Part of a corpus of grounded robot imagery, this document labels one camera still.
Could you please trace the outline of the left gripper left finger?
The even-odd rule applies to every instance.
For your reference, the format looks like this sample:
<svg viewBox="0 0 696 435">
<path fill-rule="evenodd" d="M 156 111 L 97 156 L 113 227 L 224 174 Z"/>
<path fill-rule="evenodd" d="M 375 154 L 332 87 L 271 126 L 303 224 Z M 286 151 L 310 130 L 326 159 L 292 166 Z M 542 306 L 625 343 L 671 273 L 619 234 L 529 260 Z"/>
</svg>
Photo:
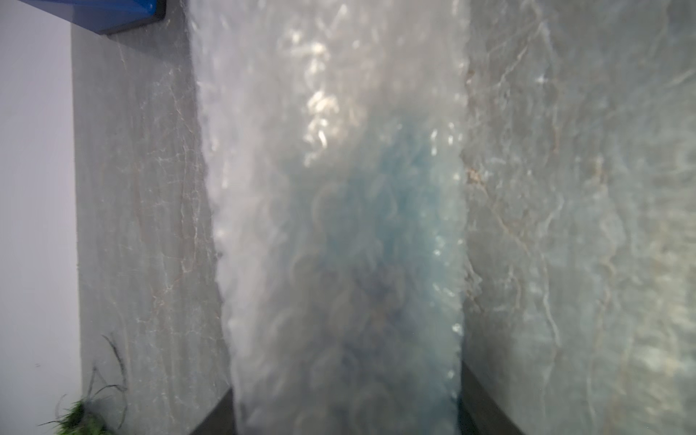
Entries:
<svg viewBox="0 0 696 435">
<path fill-rule="evenodd" d="M 237 435 L 234 391 L 229 389 L 191 435 Z"/>
</svg>

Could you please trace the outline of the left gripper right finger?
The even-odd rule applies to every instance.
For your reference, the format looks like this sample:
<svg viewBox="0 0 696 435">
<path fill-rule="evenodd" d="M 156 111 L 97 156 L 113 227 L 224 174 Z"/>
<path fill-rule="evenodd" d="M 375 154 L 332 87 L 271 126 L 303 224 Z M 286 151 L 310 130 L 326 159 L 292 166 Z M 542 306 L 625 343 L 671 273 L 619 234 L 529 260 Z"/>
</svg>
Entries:
<svg viewBox="0 0 696 435">
<path fill-rule="evenodd" d="M 461 364 L 459 424 L 462 435 L 523 435 L 465 362 Z"/>
</svg>

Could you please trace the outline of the bubble wrap sheet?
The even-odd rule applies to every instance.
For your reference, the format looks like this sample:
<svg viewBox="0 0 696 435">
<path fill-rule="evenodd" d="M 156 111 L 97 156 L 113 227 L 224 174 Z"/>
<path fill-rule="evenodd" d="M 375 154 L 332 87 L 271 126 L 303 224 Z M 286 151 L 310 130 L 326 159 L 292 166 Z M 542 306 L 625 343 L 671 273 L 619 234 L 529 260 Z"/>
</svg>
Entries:
<svg viewBox="0 0 696 435">
<path fill-rule="evenodd" d="M 193 1 L 240 434 L 457 434 L 465 1 Z"/>
</svg>

